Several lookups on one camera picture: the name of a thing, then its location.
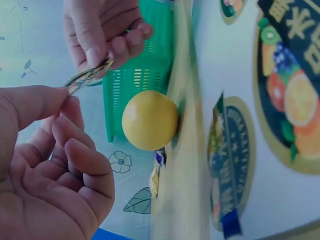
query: yellow fruit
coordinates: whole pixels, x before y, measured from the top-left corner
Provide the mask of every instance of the yellow fruit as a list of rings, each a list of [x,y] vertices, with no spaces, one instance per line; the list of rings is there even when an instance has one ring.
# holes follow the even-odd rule
[[[175,103],[160,92],[147,90],[135,95],[122,115],[122,129],[135,147],[155,151],[167,145],[178,126]]]
[[[275,68],[274,53],[275,44],[262,43],[262,70],[264,76],[269,76]]]
[[[284,93],[284,112],[288,121],[298,127],[306,126],[315,115],[318,94],[304,72],[295,74]]]

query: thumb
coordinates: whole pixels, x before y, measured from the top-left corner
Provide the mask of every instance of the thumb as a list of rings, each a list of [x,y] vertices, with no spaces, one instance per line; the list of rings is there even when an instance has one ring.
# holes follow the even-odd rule
[[[97,1],[70,1],[70,16],[75,35],[90,68],[96,68],[107,55],[106,40]]]

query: kiwi illustration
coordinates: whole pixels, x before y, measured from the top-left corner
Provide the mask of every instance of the kiwi illustration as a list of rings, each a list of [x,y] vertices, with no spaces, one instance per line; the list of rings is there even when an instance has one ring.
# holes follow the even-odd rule
[[[261,31],[261,40],[264,44],[274,45],[281,41],[281,37],[273,26],[268,25]]]

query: fruit illustration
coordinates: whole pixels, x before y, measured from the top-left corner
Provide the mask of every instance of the fruit illustration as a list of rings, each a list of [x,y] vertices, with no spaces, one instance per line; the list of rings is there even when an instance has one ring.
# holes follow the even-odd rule
[[[294,126],[293,128],[294,136],[296,138],[308,136],[316,130],[319,124],[320,124],[320,100],[318,99],[314,116],[306,126],[303,126],[303,127]]]
[[[320,159],[320,124],[308,135],[297,135],[295,145],[299,154],[307,160]]]
[[[274,53],[276,44],[281,41],[281,37],[273,26],[268,25],[261,30],[260,38],[262,40],[263,75],[269,76],[275,68]]]
[[[274,72],[283,77],[285,85],[288,84],[291,76],[300,70],[295,56],[282,42],[276,44],[273,61],[275,63]]]
[[[288,121],[305,127],[313,118],[318,106],[318,94],[308,77],[300,70],[289,80],[284,93],[284,112]]]
[[[279,112],[284,112],[285,84],[279,79],[279,76],[275,72],[272,72],[266,82],[266,85],[273,106]]]

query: orange slice illustration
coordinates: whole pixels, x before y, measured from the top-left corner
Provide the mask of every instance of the orange slice illustration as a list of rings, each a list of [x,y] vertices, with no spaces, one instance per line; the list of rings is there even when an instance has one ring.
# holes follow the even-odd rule
[[[306,160],[320,160],[320,124],[309,135],[298,135],[295,145]]]
[[[305,126],[294,126],[294,136],[296,138],[305,137],[314,132],[320,125],[320,100],[317,102],[315,114],[313,115],[310,122]]]
[[[298,127],[306,126],[315,115],[318,94],[308,77],[300,70],[296,72],[284,93],[284,112],[288,121]]]

